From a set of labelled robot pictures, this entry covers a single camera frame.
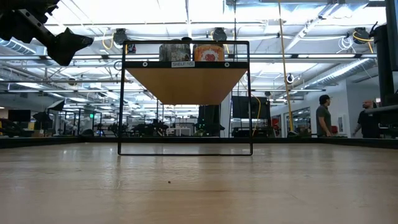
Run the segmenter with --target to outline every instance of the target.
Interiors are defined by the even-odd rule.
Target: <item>shelf label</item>
[[[195,62],[172,62],[172,68],[190,68],[194,66]]]

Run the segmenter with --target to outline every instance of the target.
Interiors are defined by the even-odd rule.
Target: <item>gray shirt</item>
[[[331,116],[330,116],[327,106],[320,105],[317,109],[317,135],[318,136],[326,136],[326,132],[321,127],[319,118],[325,118],[325,124],[328,127],[329,131],[331,132]]]

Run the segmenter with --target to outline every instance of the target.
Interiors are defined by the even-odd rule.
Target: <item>man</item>
[[[371,100],[366,100],[363,102],[362,107],[364,109],[371,109],[374,107],[374,103]],[[363,110],[359,114],[358,125],[356,126],[353,137],[356,133],[362,129],[363,138],[380,138],[379,123],[380,117],[376,114],[367,114]]]
[[[317,135],[318,137],[331,137],[331,116],[328,110],[330,97],[319,97],[320,106],[317,109]]]

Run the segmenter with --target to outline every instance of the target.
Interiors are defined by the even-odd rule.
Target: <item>yellow pole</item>
[[[280,10],[280,2],[281,0],[278,0],[278,7],[279,7],[279,28],[280,28],[280,41],[282,42],[282,61],[284,63],[284,77],[285,77],[285,88],[286,88],[286,97],[287,97],[287,105],[289,107],[289,126],[290,126],[290,131],[293,131],[293,116],[292,116],[292,107],[290,105],[290,95],[289,95],[289,89],[287,86],[287,75],[286,75],[286,62],[285,62],[285,45],[284,45],[284,31],[282,28],[282,13]]]

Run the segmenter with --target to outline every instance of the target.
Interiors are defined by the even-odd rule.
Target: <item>desk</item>
[[[175,131],[177,136],[181,136],[181,130],[189,130],[189,136],[191,136],[190,128],[167,128],[166,135],[169,136],[172,131]]]

